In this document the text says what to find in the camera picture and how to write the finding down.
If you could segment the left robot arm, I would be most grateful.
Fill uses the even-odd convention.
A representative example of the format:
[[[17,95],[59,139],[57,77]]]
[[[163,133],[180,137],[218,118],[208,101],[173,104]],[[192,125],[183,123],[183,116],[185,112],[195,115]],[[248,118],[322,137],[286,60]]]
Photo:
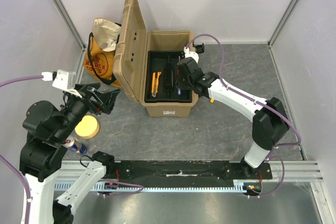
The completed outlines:
[[[56,108],[42,100],[32,104],[23,122],[27,142],[20,152],[19,170],[27,179],[25,209],[29,223],[73,223],[75,213],[92,187],[115,174],[114,156],[93,154],[85,171],[57,199],[53,199],[66,139],[87,113],[110,114],[120,89],[100,91],[99,83],[77,84],[73,93],[63,92],[64,103]]]

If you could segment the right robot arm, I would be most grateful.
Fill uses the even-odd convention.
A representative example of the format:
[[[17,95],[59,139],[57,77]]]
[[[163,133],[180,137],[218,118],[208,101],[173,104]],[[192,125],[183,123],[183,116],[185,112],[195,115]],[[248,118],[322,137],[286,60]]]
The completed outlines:
[[[177,64],[177,87],[221,102],[252,122],[254,142],[240,162],[240,172],[245,178],[254,178],[259,173],[265,158],[289,130],[285,108],[279,99],[262,99],[223,84],[217,74],[203,73],[191,57]]]

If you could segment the blue red screwdriver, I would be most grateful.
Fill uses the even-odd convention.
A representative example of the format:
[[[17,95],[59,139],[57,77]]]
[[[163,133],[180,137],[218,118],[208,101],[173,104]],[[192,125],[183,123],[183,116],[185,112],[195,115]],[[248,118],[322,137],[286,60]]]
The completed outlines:
[[[178,93],[178,95],[182,95],[182,90],[181,90],[181,88],[180,88],[180,70],[179,70],[179,68],[177,67],[177,80],[176,80],[176,86],[177,86],[177,93]]]

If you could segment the black toolbox tray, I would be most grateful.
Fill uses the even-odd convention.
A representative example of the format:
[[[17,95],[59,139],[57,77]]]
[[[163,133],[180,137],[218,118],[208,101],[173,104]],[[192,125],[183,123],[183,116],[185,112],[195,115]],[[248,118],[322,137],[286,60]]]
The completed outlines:
[[[182,51],[159,51],[150,50],[148,52],[148,61],[146,67],[144,101],[146,103],[158,102],[192,102],[192,92],[182,90],[182,95],[178,95],[177,80],[177,63],[178,58],[184,58]],[[156,98],[151,96],[152,73],[161,71],[159,87]]]

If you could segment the yellow black utility knife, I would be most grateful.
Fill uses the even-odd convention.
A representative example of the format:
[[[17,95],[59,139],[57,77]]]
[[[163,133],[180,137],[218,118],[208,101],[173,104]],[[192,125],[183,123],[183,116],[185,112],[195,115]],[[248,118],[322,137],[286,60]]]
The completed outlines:
[[[156,98],[156,96],[157,96],[158,87],[159,87],[159,79],[160,79],[161,74],[162,74],[161,71],[152,73],[151,96],[153,98]]]

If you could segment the tan plastic toolbox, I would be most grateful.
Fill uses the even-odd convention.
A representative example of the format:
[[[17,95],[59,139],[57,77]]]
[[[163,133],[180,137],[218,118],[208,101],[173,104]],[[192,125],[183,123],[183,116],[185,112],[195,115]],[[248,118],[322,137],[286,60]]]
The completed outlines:
[[[151,117],[188,117],[198,101],[192,90],[180,90],[177,63],[194,37],[189,30],[147,31],[138,0],[125,0],[113,74],[128,98]]]

